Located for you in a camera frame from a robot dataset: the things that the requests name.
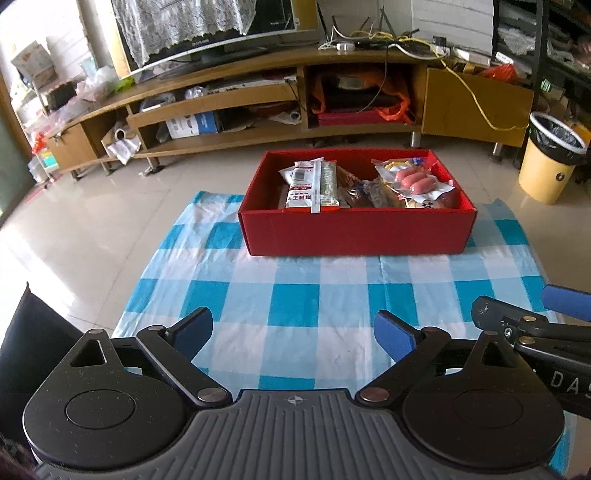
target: trash can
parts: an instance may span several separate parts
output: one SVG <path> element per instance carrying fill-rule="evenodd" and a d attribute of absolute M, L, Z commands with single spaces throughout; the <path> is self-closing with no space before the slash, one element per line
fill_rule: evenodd
<path fill-rule="evenodd" d="M 530 197 L 552 205 L 575 166 L 585 163 L 586 152 L 586 143 L 570 127 L 546 113 L 533 112 L 519 185 Z"/>

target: checkered tablecloth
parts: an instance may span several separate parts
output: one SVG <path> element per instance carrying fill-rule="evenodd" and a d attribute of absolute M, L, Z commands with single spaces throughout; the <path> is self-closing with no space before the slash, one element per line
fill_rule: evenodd
<path fill-rule="evenodd" d="M 193 363 L 234 396 L 243 388 L 354 394 L 391 366 L 373 336 L 378 310 L 455 338 L 480 333 L 470 318 L 480 295 L 555 321 L 540 302 L 544 280 L 524 232 L 500 200 L 477 206 L 461 255 L 332 258 L 251 257 L 238 224 L 241 200 L 197 194 L 142 274 L 114 336 L 171 326 L 206 306 L 213 336 Z M 392 232 L 391 241 L 407 240 Z M 562 448 L 565 457 L 568 443 Z"/>

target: floor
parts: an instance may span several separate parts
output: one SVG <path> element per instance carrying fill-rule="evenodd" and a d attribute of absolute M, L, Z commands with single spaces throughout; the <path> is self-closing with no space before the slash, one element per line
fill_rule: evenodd
<path fill-rule="evenodd" d="M 355 147 L 404 148 L 406 135 L 375 135 Z M 591 291 L 591 196 L 567 186 L 560 203 L 545 206 L 517 185 L 509 162 L 488 160 L 491 145 L 423 138 L 475 203 L 505 201 L 524 227 L 551 283 Z M 33 293 L 81 330 L 112 332 L 137 279 L 180 212 L 199 190 L 244 193 L 263 153 L 307 148 L 303 141 L 161 159 L 155 176 L 133 161 L 105 177 L 100 167 L 75 182 L 62 177 L 21 205 L 0 230 L 0 332 L 26 281 Z M 591 422 L 580 422 L 571 473 L 585 461 Z"/>

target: sausage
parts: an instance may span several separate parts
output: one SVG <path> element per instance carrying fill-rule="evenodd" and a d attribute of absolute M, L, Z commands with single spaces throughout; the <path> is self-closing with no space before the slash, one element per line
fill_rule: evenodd
<path fill-rule="evenodd" d="M 402 170 L 398 170 L 398 172 L 396 173 L 396 182 L 399 183 L 399 182 L 403 181 L 409 175 L 412 175 L 413 173 L 416 173 L 418 171 L 419 171 L 419 169 L 417 167 L 409 167 L 409 168 L 403 168 Z"/>
<path fill-rule="evenodd" d="M 431 177 L 422 179 L 413 183 L 410 187 L 410 191 L 413 195 L 422 195 L 435 189 L 437 183 Z"/>
<path fill-rule="evenodd" d="M 423 171 L 418 171 L 416 173 L 410 174 L 408 177 L 406 177 L 401 183 L 402 183 L 402 188 L 403 189 L 407 189 L 409 188 L 413 183 L 418 182 L 419 180 L 422 179 L 426 179 L 427 178 L 427 174 Z"/>

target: lace cloth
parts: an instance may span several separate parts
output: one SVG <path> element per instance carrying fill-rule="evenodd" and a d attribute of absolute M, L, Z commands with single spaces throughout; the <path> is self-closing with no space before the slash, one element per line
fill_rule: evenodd
<path fill-rule="evenodd" d="M 115 18 L 136 63 L 182 41 L 236 29 L 246 35 L 256 0 L 112 0 Z"/>

